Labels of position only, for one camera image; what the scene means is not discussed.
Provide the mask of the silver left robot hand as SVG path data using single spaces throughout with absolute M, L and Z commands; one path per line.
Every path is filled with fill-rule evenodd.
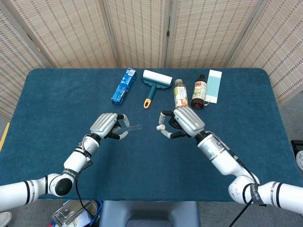
M 98 135 L 101 139 L 122 140 L 128 135 L 128 131 L 122 134 L 116 134 L 121 129 L 119 120 L 123 120 L 126 127 L 130 126 L 129 120 L 125 114 L 104 113 L 101 114 L 90 128 L 91 134 Z

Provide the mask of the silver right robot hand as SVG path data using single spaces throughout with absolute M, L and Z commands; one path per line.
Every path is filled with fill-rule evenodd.
M 159 116 L 159 125 L 164 124 L 165 118 L 170 116 L 169 125 L 178 132 L 168 132 L 166 129 L 160 132 L 168 139 L 180 137 L 203 139 L 207 136 L 205 132 L 205 123 L 200 117 L 188 106 L 180 107 L 172 111 L 162 111 Z

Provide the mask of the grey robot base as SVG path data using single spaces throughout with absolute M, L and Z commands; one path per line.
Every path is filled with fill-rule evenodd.
M 201 227 L 196 201 L 105 201 L 99 227 Z

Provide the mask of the yellow tea bottle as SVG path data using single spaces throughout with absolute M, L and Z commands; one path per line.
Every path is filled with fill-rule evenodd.
M 182 79 L 175 80 L 174 101 L 176 109 L 188 106 L 187 88 Z

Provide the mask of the dark sauce bottle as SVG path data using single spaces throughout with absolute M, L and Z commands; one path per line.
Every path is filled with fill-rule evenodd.
M 202 109 L 204 107 L 206 90 L 207 81 L 205 79 L 205 75 L 201 74 L 194 83 L 191 107 L 196 109 Z

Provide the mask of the blue toothpaste box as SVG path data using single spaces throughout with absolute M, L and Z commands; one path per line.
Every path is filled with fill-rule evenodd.
M 111 101 L 115 105 L 121 105 L 126 97 L 129 89 L 136 79 L 137 72 L 132 68 L 128 68 L 120 80 L 116 90 L 111 96 Z

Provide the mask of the white light-blue flat packet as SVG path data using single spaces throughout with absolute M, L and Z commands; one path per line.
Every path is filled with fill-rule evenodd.
M 207 79 L 207 90 L 205 96 L 206 102 L 214 104 L 217 103 L 221 77 L 221 71 L 209 70 Z

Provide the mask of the green lint roller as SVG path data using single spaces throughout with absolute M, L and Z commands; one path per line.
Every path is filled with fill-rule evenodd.
M 151 87 L 143 104 L 144 109 L 148 109 L 150 107 L 156 89 L 166 89 L 172 85 L 172 77 L 150 70 L 144 70 L 141 79 L 144 84 Z

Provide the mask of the blue table cloth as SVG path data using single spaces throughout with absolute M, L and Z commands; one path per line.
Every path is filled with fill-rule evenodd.
M 303 186 L 267 73 L 224 68 L 216 104 L 197 115 L 238 155 L 261 183 Z M 127 115 L 123 140 L 102 140 L 92 166 L 79 178 L 85 200 L 230 201 L 232 175 L 222 175 L 194 139 L 170 140 L 156 127 L 174 108 L 173 89 L 150 90 L 142 69 L 121 105 L 111 96 L 125 69 L 35 69 L 28 73 L 0 151 L 0 186 L 63 171 L 94 121 L 103 113 Z

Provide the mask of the blue bin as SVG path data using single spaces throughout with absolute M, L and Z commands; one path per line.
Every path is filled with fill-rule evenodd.
M 101 211 L 102 211 L 102 208 L 103 208 L 103 201 L 97 201 L 97 204 L 98 204 L 97 213 L 94 216 L 94 221 L 92 222 L 90 227 L 99 227 L 99 221 L 100 221 L 100 218 L 101 218 Z

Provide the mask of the woven folding screen panel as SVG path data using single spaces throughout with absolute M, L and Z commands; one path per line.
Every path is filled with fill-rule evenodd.
M 122 68 L 162 68 L 169 0 L 105 0 Z
M 261 0 L 172 0 L 165 66 L 226 66 Z
M 52 67 L 10 0 L 0 0 L 0 116 L 11 120 L 30 71 Z
M 114 68 L 100 0 L 8 0 L 57 68 Z
M 303 0 L 263 0 L 227 65 L 265 70 L 280 107 L 303 91 Z

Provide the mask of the clear plastic box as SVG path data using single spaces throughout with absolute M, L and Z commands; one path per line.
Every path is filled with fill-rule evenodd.
M 92 215 L 97 214 L 96 201 L 68 200 L 53 214 L 54 227 L 85 227 L 93 220 Z

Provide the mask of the black box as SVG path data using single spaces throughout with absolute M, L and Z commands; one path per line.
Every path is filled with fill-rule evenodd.
M 291 145 L 294 156 L 296 156 L 299 151 L 303 150 L 303 140 L 291 140 Z

